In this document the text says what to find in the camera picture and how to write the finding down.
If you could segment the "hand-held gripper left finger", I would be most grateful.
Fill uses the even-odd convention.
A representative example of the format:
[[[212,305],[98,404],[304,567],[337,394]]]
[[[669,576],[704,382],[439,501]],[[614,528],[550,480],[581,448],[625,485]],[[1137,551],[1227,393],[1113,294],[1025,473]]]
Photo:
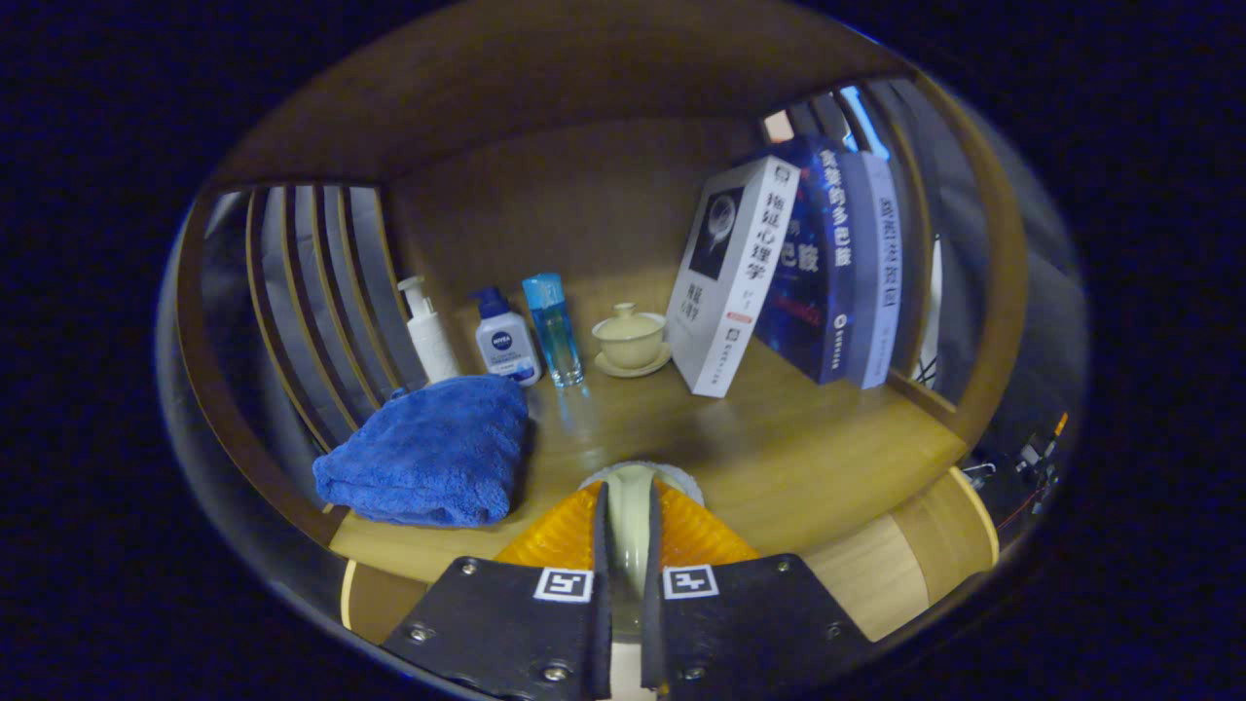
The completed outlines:
[[[607,699],[608,496],[596,482],[498,557],[455,559],[388,634],[385,651],[491,699]]]

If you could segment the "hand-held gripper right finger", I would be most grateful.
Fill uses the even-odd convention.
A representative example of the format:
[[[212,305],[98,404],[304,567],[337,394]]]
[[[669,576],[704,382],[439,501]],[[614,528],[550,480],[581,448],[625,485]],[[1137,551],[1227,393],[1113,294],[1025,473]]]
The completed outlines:
[[[640,681],[660,695],[819,695],[872,644],[811,568],[760,557],[716,515],[650,484]]]

